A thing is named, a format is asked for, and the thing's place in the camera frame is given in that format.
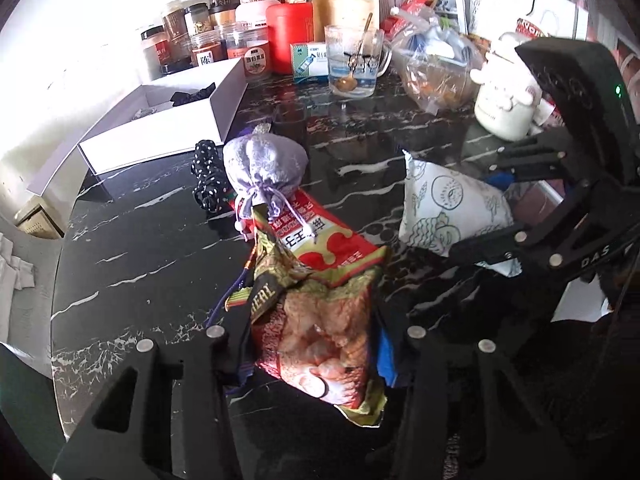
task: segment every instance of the spoon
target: spoon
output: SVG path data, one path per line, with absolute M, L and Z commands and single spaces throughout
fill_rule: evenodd
M 351 92 L 356 89 L 356 86 L 358 86 L 358 80 L 354 78 L 353 72 L 356 70 L 356 66 L 358 65 L 358 56 L 360 55 L 360 50 L 362 49 L 362 44 L 364 43 L 364 38 L 367 33 L 367 30 L 369 29 L 369 25 L 371 23 L 372 18 L 373 18 L 373 12 L 370 12 L 369 17 L 367 18 L 367 23 L 364 26 L 362 39 L 360 40 L 360 42 L 358 43 L 358 46 L 356 47 L 356 53 L 354 56 L 351 56 L 349 59 L 349 68 L 351 69 L 351 71 L 349 72 L 349 75 L 346 77 L 341 77 L 334 83 L 335 87 L 340 92 Z

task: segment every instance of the black polka dot fabric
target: black polka dot fabric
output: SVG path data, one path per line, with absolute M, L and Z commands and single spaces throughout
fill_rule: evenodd
M 213 140 L 201 140 L 196 144 L 191 173 L 198 178 L 198 185 L 193 190 L 198 205 L 210 213 L 225 210 L 235 192 Z

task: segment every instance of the black marble countertop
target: black marble countertop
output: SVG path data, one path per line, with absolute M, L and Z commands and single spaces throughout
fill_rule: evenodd
M 434 273 L 425 251 L 398 241 L 403 148 L 473 176 L 491 163 L 500 141 L 476 123 L 471 107 L 435 118 L 393 75 L 379 79 L 364 100 L 337 98 L 325 84 L 271 79 L 247 90 L 229 137 L 287 100 L 303 102 L 310 114 L 305 190 L 365 238 L 392 248 L 381 284 L 388 304 L 404 311 L 438 306 L 470 275 L 485 272 Z M 51 318 L 66 435 L 137 341 L 175 343 L 201 330 L 246 260 L 250 245 L 239 239 L 233 213 L 207 219 L 195 203 L 192 158 L 184 153 L 88 177 L 78 195 Z M 389 439 L 390 430 L 358 428 L 332 406 L 262 373 L 228 402 L 247 479 L 360 478 L 367 453 Z M 174 469 L 183 474 L 179 457 Z

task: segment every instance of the red canister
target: red canister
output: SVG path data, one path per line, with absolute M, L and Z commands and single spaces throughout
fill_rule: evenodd
M 291 74 L 291 45 L 314 40 L 311 2 L 279 4 L 266 10 L 271 64 L 276 74 Z

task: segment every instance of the white pillow pouch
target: white pillow pouch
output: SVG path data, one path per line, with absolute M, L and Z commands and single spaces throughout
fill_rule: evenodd
M 440 256 L 460 240 L 503 229 L 513 224 L 511 209 L 493 186 L 404 152 L 404 215 L 399 238 Z M 512 277 L 522 272 L 518 260 L 479 266 Z

